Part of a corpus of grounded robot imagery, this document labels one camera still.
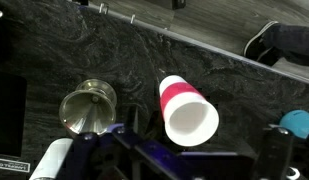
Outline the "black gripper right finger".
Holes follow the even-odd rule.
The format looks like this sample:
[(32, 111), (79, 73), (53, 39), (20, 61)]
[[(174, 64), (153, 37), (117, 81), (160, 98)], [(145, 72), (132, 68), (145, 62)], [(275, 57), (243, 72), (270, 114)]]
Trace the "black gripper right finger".
[(293, 142), (293, 134), (285, 128), (268, 130), (254, 164), (252, 180), (286, 180)]

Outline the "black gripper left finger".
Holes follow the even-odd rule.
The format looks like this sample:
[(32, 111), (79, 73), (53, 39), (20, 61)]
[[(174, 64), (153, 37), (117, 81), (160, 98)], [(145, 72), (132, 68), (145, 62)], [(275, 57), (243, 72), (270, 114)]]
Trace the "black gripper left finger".
[(181, 158), (126, 126), (78, 134), (57, 180), (181, 180)]

